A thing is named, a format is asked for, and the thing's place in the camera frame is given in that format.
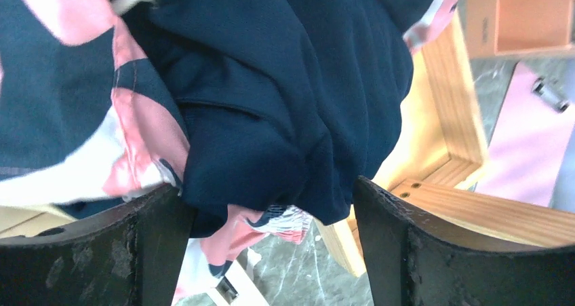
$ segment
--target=gray floor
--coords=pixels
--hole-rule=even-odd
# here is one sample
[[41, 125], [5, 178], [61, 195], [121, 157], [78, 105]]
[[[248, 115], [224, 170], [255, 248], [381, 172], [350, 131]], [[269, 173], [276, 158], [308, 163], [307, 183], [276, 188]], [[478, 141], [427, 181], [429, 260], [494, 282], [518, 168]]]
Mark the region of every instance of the gray floor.
[[[464, 22], [465, 0], [460, 2]], [[475, 87], [488, 137], [491, 136], [516, 60], [472, 60]], [[539, 75], [561, 88], [566, 64], [562, 60], [528, 61]], [[329, 256], [313, 227], [299, 246], [268, 237], [253, 248], [263, 256], [254, 269], [255, 283], [272, 306], [373, 305], [366, 275], [355, 278]], [[183, 301], [180, 306], [213, 305], [206, 296]]]

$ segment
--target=floor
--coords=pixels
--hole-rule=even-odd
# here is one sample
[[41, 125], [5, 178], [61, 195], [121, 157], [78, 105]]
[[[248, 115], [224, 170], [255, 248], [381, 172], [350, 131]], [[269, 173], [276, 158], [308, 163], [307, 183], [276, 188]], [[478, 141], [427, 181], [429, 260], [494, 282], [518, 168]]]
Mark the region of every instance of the floor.
[[[459, 5], [464, 22], [465, 0]], [[488, 138], [491, 136], [516, 60], [472, 60], [475, 87]], [[562, 86], [566, 63], [562, 60], [528, 61], [539, 75]], [[355, 278], [340, 267], [325, 249], [313, 227], [301, 245], [268, 237], [253, 247], [262, 255], [254, 267], [254, 282], [272, 306], [373, 305], [367, 275]], [[182, 301], [179, 306], [213, 305], [207, 296]]]

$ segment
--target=clothing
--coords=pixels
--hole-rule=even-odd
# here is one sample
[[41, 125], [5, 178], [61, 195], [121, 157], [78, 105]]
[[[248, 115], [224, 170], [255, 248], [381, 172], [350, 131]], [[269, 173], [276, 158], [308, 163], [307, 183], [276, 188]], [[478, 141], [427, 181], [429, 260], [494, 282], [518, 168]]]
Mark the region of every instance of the clothing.
[[83, 218], [179, 187], [199, 211], [180, 292], [270, 233], [298, 243], [312, 215], [347, 217], [353, 181], [399, 136], [413, 65], [379, 0], [156, 0], [122, 18], [109, 0], [2, 0], [0, 14], [0, 205]]

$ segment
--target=metal clip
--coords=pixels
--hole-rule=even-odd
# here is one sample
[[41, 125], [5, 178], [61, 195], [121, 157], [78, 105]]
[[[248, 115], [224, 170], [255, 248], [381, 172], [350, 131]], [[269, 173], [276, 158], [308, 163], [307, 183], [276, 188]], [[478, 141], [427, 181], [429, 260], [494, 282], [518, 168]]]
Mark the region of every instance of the metal clip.
[[543, 101], [553, 107], [558, 113], [563, 113], [570, 105], [569, 100], [561, 92], [545, 84], [542, 77], [535, 81], [532, 92], [541, 97]]

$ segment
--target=pink paper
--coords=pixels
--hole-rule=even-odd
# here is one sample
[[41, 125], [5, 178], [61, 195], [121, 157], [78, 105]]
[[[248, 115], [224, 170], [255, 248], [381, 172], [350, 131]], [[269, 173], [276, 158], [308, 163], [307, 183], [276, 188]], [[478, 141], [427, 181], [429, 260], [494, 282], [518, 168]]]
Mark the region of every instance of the pink paper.
[[533, 94], [538, 76], [515, 67], [477, 193], [548, 206], [575, 124], [575, 104], [563, 113]]

